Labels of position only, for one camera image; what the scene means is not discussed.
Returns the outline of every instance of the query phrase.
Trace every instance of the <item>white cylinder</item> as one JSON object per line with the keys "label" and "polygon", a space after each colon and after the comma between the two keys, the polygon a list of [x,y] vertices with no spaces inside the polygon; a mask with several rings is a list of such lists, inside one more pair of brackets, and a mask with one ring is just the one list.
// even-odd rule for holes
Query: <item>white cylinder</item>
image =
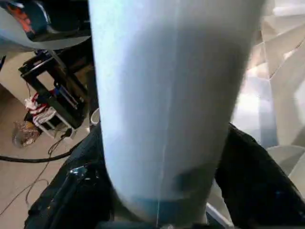
{"label": "white cylinder", "polygon": [[106,167],[143,220],[204,213],[263,0],[90,0]]}

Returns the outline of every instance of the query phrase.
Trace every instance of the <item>black cable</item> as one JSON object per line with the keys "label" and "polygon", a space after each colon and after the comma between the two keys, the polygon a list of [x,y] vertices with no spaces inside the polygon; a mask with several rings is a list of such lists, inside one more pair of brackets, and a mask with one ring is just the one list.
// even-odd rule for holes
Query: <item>black cable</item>
{"label": "black cable", "polygon": [[30,90],[30,86],[29,86],[29,83],[26,82],[26,85],[27,85],[27,88],[28,88],[28,91],[29,91],[29,98],[31,97],[31,90]]}
{"label": "black cable", "polygon": [[[52,153],[54,152],[54,150],[58,147],[58,145],[62,142],[62,140],[64,139],[65,135],[61,136],[60,140],[58,140],[57,142],[55,142],[48,150],[48,155],[49,158],[52,156]],[[33,187],[40,181],[46,181],[47,185],[49,185],[49,181],[46,179],[40,179],[40,177],[42,176],[42,174],[44,173],[44,171],[46,170],[46,168],[48,167],[50,161],[48,161],[45,165],[45,167],[42,169],[42,171],[38,174],[38,176],[35,178],[35,180],[29,184],[28,186],[26,186],[21,192],[19,192],[12,200],[11,202],[2,210],[2,212],[0,213],[0,217],[4,214],[4,212],[10,207],[10,205],[25,191],[29,188],[27,194],[25,195],[25,203],[27,204],[28,208],[30,208],[30,203],[29,203],[29,194],[31,192],[31,190],[33,189]]]}
{"label": "black cable", "polygon": [[[58,140],[56,143],[54,143],[48,150],[48,155],[49,157],[52,156],[52,153],[54,152],[54,150],[57,148],[57,146],[60,144],[60,142],[63,140],[63,137]],[[37,183],[37,181],[39,180],[39,178],[41,177],[41,175],[44,173],[44,171],[47,169],[48,165],[49,165],[50,161],[48,161],[45,165],[45,167],[43,168],[43,170],[39,173],[39,175],[36,177],[36,179],[33,181],[33,183],[31,184],[26,196],[25,196],[25,203],[27,204],[28,208],[31,207],[30,203],[29,203],[29,194],[31,192],[31,190],[33,189],[33,187],[35,186],[35,184]]]}
{"label": "black cable", "polygon": [[1,69],[2,69],[2,67],[3,67],[3,65],[4,65],[5,58],[6,58],[6,56],[3,56],[3,57],[2,57],[2,59],[1,59],[1,63],[0,63],[0,71],[1,71]]}
{"label": "black cable", "polygon": [[[71,135],[72,129],[68,129],[65,134],[63,134],[61,137],[69,137]],[[73,152],[73,150],[80,144],[76,144],[72,149],[70,149],[67,153],[60,154],[54,157],[48,157],[48,158],[38,158],[38,159],[26,159],[26,158],[16,158],[16,157],[9,157],[9,156],[0,156],[0,161],[8,161],[8,162],[18,162],[18,163],[45,163],[50,161],[56,161],[59,159],[62,159],[64,157],[70,156]]]}

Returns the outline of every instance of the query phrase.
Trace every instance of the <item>orange logo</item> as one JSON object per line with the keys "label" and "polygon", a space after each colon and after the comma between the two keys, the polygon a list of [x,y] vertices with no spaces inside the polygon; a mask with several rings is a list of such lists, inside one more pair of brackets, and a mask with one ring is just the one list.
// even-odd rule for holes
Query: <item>orange logo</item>
{"label": "orange logo", "polygon": [[10,11],[11,15],[21,24],[25,32],[35,33],[30,24],[31,21],[25,12],[22,12],[19,8],[13,9],[9,5],[7,5],[7,8]]}

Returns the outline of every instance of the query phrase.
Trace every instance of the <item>plastic bag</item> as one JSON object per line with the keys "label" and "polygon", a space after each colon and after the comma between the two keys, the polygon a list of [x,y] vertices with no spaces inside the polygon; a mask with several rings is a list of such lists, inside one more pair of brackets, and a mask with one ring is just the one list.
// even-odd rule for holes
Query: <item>plastic bag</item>
{"label": "plastic bag", "polygon": [[14,122],[14,124],[12,142],[18,148],[23,148],[34,143],[40,135],[37,127],[31,122],[22,121]]}

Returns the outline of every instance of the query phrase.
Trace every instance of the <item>tiled floor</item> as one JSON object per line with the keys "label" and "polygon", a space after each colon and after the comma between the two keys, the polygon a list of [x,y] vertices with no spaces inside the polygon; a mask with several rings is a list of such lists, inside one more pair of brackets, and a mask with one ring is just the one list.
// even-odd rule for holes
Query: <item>tiled floor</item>
{"label": "tiled floor", "polygon": [[[26,148],[19,149],[12,144],[11,135],[14,128],[14,121],[22,121],[25,114],[26,110],[19,100],[7,91],[0,93],[0,155],[23,158],[48,157],[48,149],[57,140],[45,134],[42,134],[34,144]],[[73,141],[61,142],[53,155],[67,152],[73,145],[82,140],[88,134],[88,126],[88,121],[85,120]],[[41,178],[51,181],[64,161],[65,158],[50,162]],[[34,181],[44,166],[44,163],[24,164],[0,161],[0,212],[21,190]],[[31,204],[37,199],[45,187],[46,182],[43,181],[35,185],[29,195],[29,202]],[[5,213],[0,216],[1,229],[21,229],[24,227],[28,210],[25,203],[25,194],[26,192],[21,194]]]}

